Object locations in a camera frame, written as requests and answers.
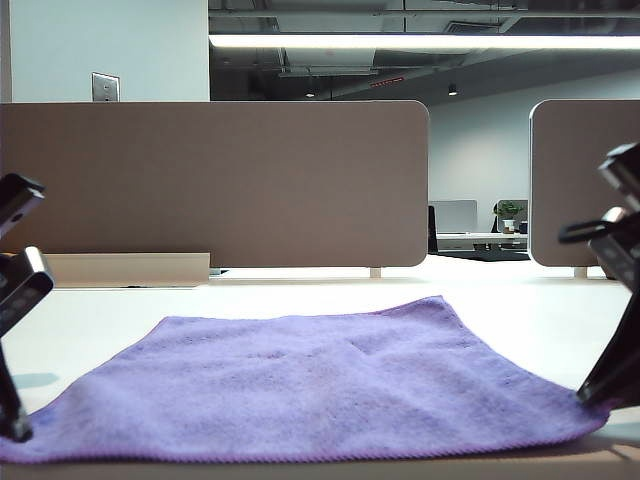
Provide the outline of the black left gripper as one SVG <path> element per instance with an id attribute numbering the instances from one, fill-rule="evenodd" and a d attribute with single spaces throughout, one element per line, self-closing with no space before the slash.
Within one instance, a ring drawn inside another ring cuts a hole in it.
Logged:
<path id="1" fill-rule="evenodd" d="M 1 335 L 8 333 L 54 288 L 48 263 L 35 246 L 1 256 Z M 33 430 L 1 353 L 1 436 L 30 440 Z"/>

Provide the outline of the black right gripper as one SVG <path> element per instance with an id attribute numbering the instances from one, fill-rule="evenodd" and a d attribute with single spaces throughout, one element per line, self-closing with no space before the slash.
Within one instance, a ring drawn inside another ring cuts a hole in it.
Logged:
<path id="1" fill-rule="evenodd" d="M 639 213 L 615 206 L 601 218 L 601 235 L 588 242 L 607 277 L 639 289 Z M 577 392 L 588 406 L 639 405 L 639 294 L 634 293 L 614 335 Z"/>

